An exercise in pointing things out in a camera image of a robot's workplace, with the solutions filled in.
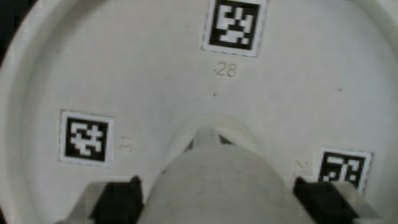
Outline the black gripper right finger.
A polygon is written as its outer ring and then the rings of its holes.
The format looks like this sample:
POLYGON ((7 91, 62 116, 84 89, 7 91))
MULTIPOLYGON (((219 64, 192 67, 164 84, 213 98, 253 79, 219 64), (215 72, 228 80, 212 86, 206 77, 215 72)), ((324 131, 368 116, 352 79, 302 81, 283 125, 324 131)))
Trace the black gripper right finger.
POLYGON ((380 224, 380 216, 350 182, 295 179, 293 195, 316 224, 380 224))

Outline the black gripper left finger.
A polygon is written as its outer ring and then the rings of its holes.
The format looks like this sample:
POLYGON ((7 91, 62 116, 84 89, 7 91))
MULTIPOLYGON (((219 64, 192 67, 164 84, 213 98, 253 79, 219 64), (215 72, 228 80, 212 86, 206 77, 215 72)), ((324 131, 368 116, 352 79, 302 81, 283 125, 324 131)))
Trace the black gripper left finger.
POLYGON ((144 209, 142 180, 93 182, 68 217, 55 224, 137 224, 144 209))

